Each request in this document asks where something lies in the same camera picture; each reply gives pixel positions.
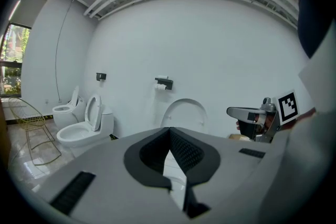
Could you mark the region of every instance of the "white wall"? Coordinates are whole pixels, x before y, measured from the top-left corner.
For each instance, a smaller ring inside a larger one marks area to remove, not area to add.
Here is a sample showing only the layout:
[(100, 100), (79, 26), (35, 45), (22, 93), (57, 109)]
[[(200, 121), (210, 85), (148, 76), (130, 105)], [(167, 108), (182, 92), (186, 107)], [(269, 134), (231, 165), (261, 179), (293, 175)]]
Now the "white wall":
[(71, 0), (48, 0), (30, 32), (22, 67), (22, 98), (43, 115), (71, 99), (82, 81), (87, 48), (97, 20), (84, 17), (85, 7), (74, 1), (66, 17), (57, 49), (58, 100), (55, 54), (61, 25)]
[[(132, 6), (98, 25), (88, 51), (84, 85), (115, 115), (122, 137), (159, 127), (175, 100), (205, 108), (209, 133), (237, 133), (229, 106), (258, 108), (264, 97), (295, 88), (301, 113), (313, 107), (298, 78), (308, 58), (296, 31), (274, 15), (233, 0), (153, 0)], [(105, 82), (96, 72), (107, 73)], [(153, 106), (156, 75), (173, 91)], [(156, 109), (159, 120), (152, 124)]]

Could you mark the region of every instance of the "window frame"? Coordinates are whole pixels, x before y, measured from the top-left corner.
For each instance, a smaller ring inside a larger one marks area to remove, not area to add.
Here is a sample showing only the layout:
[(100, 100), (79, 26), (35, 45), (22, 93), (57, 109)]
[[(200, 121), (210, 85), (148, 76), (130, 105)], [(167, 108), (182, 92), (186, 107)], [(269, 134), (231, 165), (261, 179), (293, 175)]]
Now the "window frame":
[[(29, 30), (31, 30), (31, 27), (29, 26), (25, 26), (25, 25), (20, 25), (20, 24), (16, 24), (16, 23), (11, 23), (9, 22), (7, 27), (6, 27), (6, 30), (4, 32), (4, 36), (3, 36), (3, 39), (1, 41), (1, 45), (0, 45), (0, 55), (2, 53), (2, 49), (3, 49), (3, 46), (4, 46), (4, 41), (5, 41), (5, 35), (8, 31), (8, 29), (10, 28), (11, 25), (15, 25), (15, 26), (19, 26), (19, 27), (23, 27), (23, 28), (27, 28)], [(17, 61), (4, 61), (4, 60), (0, 60), (0, 67), (12, 67), (12, 68), (21, 68), (22, 70), (22, 63), (21, 62), (17, 62)], [(0, 98), (9, 98), (9, 97), (21, 97), (21, 94), (0, 94)]]

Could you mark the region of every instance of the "toilet paper roll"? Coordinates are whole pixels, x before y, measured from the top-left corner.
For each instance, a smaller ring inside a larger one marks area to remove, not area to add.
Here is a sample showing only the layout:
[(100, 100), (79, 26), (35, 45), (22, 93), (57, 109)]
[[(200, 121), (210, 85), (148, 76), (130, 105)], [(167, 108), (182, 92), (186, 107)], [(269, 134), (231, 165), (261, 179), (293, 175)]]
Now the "toilet paper roll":
[(168, 76), (164, 76), (164, 75), (158, 75), (156, 76), (158, 79), (168, 79)]
[(159, 90), (159, 91), (164, 91), (166, 89), (166, 85), (164, 84), (156, 84), (155, 85), (155, 89)]

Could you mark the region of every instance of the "toilet paper holder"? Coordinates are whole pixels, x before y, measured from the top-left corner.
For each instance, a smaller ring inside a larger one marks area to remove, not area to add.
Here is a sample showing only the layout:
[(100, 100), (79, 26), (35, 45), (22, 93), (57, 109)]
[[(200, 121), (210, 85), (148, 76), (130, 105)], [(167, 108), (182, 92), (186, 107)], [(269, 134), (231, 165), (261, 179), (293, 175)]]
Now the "toilet paper holder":
[(170, 79), (155, 78), (158, 84), (166, 85), (166, 90), (171, 90), (173, 88), (173, 81)]
[(100, 81), (101, 79), (105, 80), (106, 79), (106, 74), (105, 73), (96, 73), (96, 80)]

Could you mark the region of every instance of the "gold wire chair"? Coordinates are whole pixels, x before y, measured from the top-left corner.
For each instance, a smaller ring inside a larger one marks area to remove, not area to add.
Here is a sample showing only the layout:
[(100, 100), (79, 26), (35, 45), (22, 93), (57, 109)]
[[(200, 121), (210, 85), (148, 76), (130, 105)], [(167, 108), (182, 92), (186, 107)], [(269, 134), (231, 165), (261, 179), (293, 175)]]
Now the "gold wire chair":
[[(12, 114), (14, 115), (17, 123), (20, 125), (20, 127), (22, 129), (24, 129), (26, 131), (29, 154), (30, 154), (30, 157), (31, 157), (31, 161), (35, 166), (46, 165), (46, 164), (52, 163), (53, 161), (55, 161), (57, 158), (59, 158), (62, 155), (61, 151), (59, 151), (59, 149), (53, 143), (55, 141), (55, 139), (53, 138), (49, 129), (46, 126), (45, 118), (42, 116), (42, 114), (36, 108), (34, 108), (31, 104), (27, 103), (26, 101), (24, 101), (24, 100), (22, 100), (18, 97), (10, 97), (8, 105), (9, 105), (9, 108), (10, 108)], [(44, 141), (42, 143), (39, 143), (34, 147), (31, 147), (30, 139), (29, 139), (29, 132), (33, 131), (33, 130), (38, 130), (38, 129), (42, 129), (46, 133), (49, 140)], [(33, 149), (35, 149), (39, 145), (42, 145), (42, 144), (45, 144), (45, 143), (51, 143), (55, 147), (55, 149), (59, 152), (59, 155), (56, 158), (54, 158), (53, 160), (51, 160), (50, 162), (35, 164), (34, 160), (33, 160), (33, 157), (31, 155), (32, 154), (31, 152), (32, 152)]]

